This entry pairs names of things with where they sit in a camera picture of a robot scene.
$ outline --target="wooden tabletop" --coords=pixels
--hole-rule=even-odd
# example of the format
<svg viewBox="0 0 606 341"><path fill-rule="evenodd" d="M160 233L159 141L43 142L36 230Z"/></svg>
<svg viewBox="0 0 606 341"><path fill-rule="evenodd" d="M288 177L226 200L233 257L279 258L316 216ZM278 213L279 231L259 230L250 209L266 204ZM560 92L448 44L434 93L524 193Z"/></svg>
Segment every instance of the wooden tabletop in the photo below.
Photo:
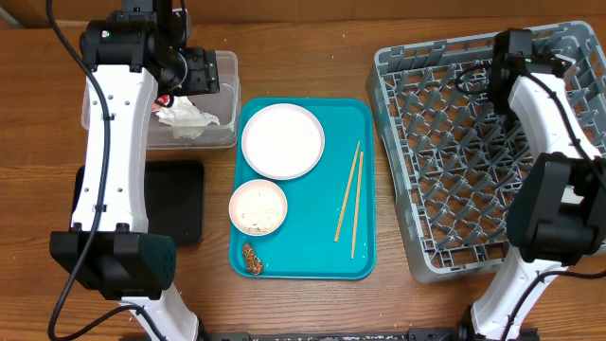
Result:
<svg viewBox="0 0 606 341"><path fill-rule="evenodd" d="M365 80L381 47L579 19L606 40L606 17L595 16L213 25L196 27L192 44L236 52L242 103L268 95L368 103ZM66 33L75 44L80 31ZM67 279L50 258L48 241L51 231L68 227L74 177L84 161L84 76L51 30L0 31L0 42L0 340L45 340ZM195 158L205 165L204 241L179 250L175 282L210 332L405 332L453 326L486 291L492 275L434 284L412 278L391 174L376 137L378 259L370 276L323 281L237 275L227 257L235 154L235 149L148 153L149 159ZM582 260L577 270L605 267L606 256L596 256ZM544 340L606 340L604 283L558 278L526 325L539 328ZM58 332L74 332L115 306L76 284ZM141 331L129 314L121 314L82 339L113 340Z"/></svg>

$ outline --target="wooden stick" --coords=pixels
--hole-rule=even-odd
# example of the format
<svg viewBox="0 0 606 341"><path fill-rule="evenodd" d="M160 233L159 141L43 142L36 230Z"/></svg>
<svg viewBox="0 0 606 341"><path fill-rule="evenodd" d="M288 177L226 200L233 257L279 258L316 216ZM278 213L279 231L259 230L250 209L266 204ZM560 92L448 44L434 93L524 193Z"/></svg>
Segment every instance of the wooden stick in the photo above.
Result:
<svg viewBox="0 0 606 341"><path fill-rule="evenodd" d="M343 205L341 206L341 214L339 215L339 224L337 224L337 232L334 234L334 242L339 242L339 234L341 233L341 224L343 223L343 216L345 215L345 208L348 206L349 188L351 187L351 179L353 178L353 172L356 170L356 160L358 159L359 150L360 150L360 140L358 140L358 146L356 146L356 153L353 155L353 163L351 164L351 170L349 171L348 187L345 189L345 198L343 198Z"/></svg>
<svg viewBox="0 0 606 341"><path fill-rule="evenodd" d="M360 168L358 169L358 188L356 189L356 210L353 214L353 237L351 238L351 258L356 250L356 234L358 233L358 208L360 208L360 184L362 184L362 164L364 164L364 152L360 152Z"/></svg>

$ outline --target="gray dish rack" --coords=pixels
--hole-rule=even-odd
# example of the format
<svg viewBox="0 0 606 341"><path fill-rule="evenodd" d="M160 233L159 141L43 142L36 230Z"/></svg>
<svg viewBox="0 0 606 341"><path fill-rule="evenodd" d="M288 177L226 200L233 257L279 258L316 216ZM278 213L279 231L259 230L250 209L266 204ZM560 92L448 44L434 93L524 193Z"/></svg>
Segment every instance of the gray dish rack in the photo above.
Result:
<svg viewBox="0 0 606 341"><path fill-rule="evenodd" d="M531 30L536 48L577 61L568 100L606 154L606 64L594 31L583 22ZM495 34L383 48L368 76L408 264L421 282L496 271L507 253L508 205L532 168L524 131L519 122L506 130L485 94L455 90L462 70L490 62ZM485 85L488 72L467 75L465 86Z"/></svg>

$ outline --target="round plate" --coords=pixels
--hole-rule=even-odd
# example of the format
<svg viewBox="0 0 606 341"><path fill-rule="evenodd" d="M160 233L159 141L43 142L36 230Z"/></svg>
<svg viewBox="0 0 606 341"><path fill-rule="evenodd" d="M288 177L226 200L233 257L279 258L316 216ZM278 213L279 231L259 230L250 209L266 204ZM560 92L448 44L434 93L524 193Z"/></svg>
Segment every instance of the round plate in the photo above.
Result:
<svg viewBox="0 0 606 341"><path fill-rule="evenodd" d="M253 237L276 231L286 219L287 211L282 188L263 179L240 185L229 200L229 219L241 233Z"/></svg>
<svg viewBox="0 0 606 341"><path fill-rule="evenodd" d="M242 153L257 173L290 180L310 171L324 151L324 130L307 109L274 104L256 112L242 133Z"/></svg>

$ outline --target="teal mat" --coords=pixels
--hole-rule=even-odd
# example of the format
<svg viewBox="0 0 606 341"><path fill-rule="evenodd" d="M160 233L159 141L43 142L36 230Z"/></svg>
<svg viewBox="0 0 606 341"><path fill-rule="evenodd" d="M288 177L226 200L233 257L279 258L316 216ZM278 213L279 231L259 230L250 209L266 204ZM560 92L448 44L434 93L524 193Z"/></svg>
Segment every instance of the teal mat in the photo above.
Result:
<svg viewBox="0 0 606 341"><path fill-rule="evenodd" d="M231 226L229 260L233 268L242 276L252 277L246 270L241 252L242 246L249 242L265 268L258 278L362 279L368 276L377 260L370 110L357 99L257 98L242 108L239 140L252 115L277 103L300 105L318 118L326 137L324 153L318 164L302 177L274 181L284 190L288 200L286 220L277 231L263 237L251 237ZM364 164L358 233L352 260L351 239L359 157L339 242L334 242L334 234L358 140L360 151L364 152ZM248 166L238 145L234 190L247 181L262 178Z"/></svg>

